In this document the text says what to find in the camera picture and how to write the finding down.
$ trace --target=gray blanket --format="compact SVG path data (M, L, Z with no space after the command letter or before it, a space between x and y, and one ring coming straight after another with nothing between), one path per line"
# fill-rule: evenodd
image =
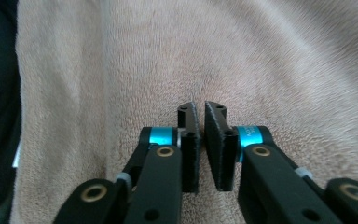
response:
M113 180L142 127L175 126L188 101L201 124L209 100L268 126L323 187L358 180L358 1L20 0L17 53L13 223L49 223L76 186ZM215 190L203 150L182 222L244 223L237 192Z

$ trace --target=beige towel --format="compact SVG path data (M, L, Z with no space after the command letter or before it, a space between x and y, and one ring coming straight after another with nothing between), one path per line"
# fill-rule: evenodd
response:
M358 1L20 0L23 109L13 223L49 223L82 182L113 180L144 126L226 105L266 125L324 187L358 180ZM183 223L244 223L205 151Z

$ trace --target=towel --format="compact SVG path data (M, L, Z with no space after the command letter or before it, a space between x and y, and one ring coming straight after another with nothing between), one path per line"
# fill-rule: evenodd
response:
M50 223L92 178L113 181L144 126L176 107L265 125L324 187L358 180L358 1L20 0L22 132L12 223ZM244 223L205 150L182 223Z

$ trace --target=beige fabric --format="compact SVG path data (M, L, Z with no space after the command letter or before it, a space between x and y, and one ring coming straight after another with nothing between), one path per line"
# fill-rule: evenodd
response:
M191 100L201 123L210 100L231 125L268 126L323 187L358 180L358 1L20 0L17 52L13 223L49 223L77 185L113 180L142 127L174 126ZM237 190L215 190L203 151L182 222L244 223Z

